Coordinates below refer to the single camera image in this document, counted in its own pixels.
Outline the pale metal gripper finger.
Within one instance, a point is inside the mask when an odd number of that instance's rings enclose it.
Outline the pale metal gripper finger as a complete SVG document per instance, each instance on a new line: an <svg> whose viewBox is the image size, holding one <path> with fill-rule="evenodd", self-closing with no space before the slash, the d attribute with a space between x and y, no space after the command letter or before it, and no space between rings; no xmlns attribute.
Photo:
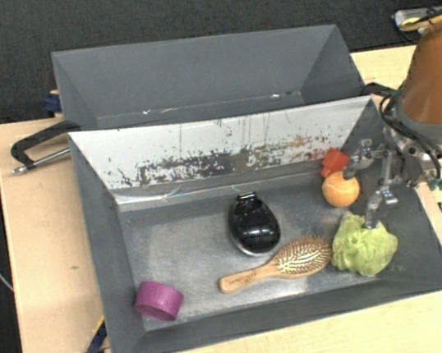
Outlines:
<svg viewBox="0 0 442 353"><path fill-rule="evenodd" d="M377 188L367 200L364 217L365 228L370 229L377 226L375 214L383 203L387 205L395 205L398 203L398 197L393 194L388 185Z"/></svg>
<svg viewBox="0 0 442 353"><path fill-rule="evenodd" d="M387 157L388 147L380 144L375 147L372 139L362 139L349 157L348 165L342 171L343 179L350 180L359 171L369 168L376 159Z"/></svg>

